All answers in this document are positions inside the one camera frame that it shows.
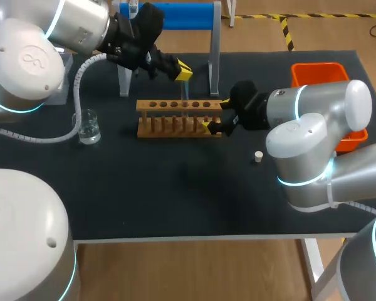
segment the floor tape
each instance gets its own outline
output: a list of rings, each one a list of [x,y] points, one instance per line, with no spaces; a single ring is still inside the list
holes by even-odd
[[[279,18],[376,18],[376,14],[240,14],[236,19],[279,19]]]
[[[279,21],[280,21],[281,29],[283,30],[283,33],[284,33],[288,51],[295,50],[293,39],[291,38],[290,31],[288,30],[287,18],[281,17]]]

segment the orange bin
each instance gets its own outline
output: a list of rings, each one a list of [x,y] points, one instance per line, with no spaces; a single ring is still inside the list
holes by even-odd
[[[316,85],[318,83],[333,83],[350,80],[343,65],[331,63],[299,63],[291,67],[293,76],[292,87]],[[366,129],[352,132],[337,145],[337,152],[354,151],[359,143],[368,139]]]

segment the test tube rack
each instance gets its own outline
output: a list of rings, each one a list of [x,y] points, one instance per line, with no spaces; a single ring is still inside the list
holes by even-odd
[[[137,137],[220,138],[221,133],[211,135],[202,125],[220,122],[220,103],[220,100],[137,100],[137,112],[141,113]],[[156,117],[171,112],[175,115]]]

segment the black tabletop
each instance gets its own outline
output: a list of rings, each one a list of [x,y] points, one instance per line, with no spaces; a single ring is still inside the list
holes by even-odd
[[[193,67],[191,99],[209,95],[207,55],[184,54]],[[70,76],[83,62],[74,58]],[[376,143],[376,93],[352,51],[230,53],[221,55],[220,99],[239,80],[261,91],[290,87],[290,67],[298,62],[337,61],[351,79],[372,91],[369,140]],[[22,134],[57,137],[71,129],[72,95],[67,105],[43,107],[22,122],[3,125]],[[83,108],[98,114],[102,139],[83,147],[76,140],[34,145],[0,136],[0,168],[17,169],[46,181],[63,200],[76,240],[160,236],[281,235],[353,233],[373,219],[341,205],[301,213],[286,202],[267,155],[267,131],[237,129],[221,139],[137,139],[136,99],[179,99],[180,86],[144,72],[133,79],[130,98],[118,96],[117,68],[100,62],[81,86]],[[255,151],[265,158],[250,161]],[[366,202],[376,208],[376,199]]]

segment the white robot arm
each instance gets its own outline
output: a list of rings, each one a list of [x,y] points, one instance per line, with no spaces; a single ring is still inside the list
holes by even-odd
[[[266,148],[278,168],[293,208],[314,212],[341,203],[376,198],[376,144],[335,157],[335,148],[353,131],[369,124],[372,98],[364,82],[310,85],[259,93],[240,82],[222,102],[235,114],[222,124],[210,122],[215,134],[270,129]]]
[[[110,16],[102,0],[0,0],[0,122],[36,110],[61,86],[64,66],[52,43],[86,55],[99,50],[150,78],[160,70],[188,80],[192,72],[154,45],[163,22],[163,12],[149,3],[128,20]]]

